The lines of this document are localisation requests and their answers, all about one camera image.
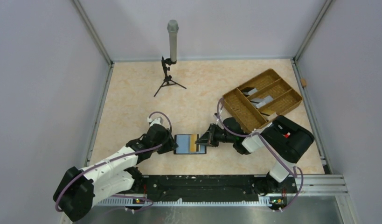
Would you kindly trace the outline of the gold credit card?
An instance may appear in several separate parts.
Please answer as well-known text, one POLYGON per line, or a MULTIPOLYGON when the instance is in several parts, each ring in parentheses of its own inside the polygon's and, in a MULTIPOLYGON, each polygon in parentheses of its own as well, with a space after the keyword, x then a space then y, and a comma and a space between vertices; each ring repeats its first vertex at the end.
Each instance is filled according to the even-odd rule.
POLYGON ((199 134, 190 135, 189 137, 189 153, 190 154, 194 154, 200 151, 199 145, 196 144, 196 141, 198 140, 198 138, 199 138, 199 134))

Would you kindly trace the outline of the black leather card holder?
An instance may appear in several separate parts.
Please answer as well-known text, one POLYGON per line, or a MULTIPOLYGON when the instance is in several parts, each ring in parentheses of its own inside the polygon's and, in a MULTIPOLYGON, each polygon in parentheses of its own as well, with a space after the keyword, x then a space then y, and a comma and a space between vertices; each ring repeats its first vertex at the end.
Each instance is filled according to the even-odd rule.
POLYGON ((190 154, 189 153, 189 137, 191 134, 177 134, 174 139, 178 147, 174 150, 174 154, 178 155, 194 155, 194 154, 206 154, 207 148, 205 146, 199 145, 199 152, 190 154))

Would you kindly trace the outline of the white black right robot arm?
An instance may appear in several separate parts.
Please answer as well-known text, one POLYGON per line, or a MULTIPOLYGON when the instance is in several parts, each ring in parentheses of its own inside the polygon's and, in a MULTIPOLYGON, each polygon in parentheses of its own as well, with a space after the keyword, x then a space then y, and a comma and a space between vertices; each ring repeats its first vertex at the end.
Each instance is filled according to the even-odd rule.
POLYGON ((285 187, 285 180, 296 173, 296 164, 313 144, 314 135, 279 115, 270 125, 250 134, 241 128, 235 118, 226 118, 219 124, 210 124, 208 130, 195 143, 201 146, 217 147, 219 143, 231 143, 243 155, 249 155, 261 148, 268 149, 276 159, 265 178, 258 181, 255 190, 259 194, 279 192, 285 187))

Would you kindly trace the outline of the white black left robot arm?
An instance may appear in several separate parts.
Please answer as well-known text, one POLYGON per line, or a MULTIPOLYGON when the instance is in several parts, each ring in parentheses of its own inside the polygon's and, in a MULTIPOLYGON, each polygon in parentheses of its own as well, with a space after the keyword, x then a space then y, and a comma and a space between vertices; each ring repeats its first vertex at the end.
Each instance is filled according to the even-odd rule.
POLYGON ((69 168, 54 195, 55 208, 75 222, 100 201, 116 193, 142 189, 142 174, 136 165, 154 152, 164 154, 177 147, 171 129, 151 124, 147 133, 126 143, 111 156, 84 168, 69 168))

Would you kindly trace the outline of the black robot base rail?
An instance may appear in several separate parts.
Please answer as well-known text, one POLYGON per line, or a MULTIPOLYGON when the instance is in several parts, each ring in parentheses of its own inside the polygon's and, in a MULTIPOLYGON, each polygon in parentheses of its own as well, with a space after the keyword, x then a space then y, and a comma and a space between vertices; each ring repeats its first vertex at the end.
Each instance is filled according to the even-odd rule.
POLYGON ((272 192, 254 175, 150 175, 136 181, 136 193, 154 202, 252 202, 272 192))

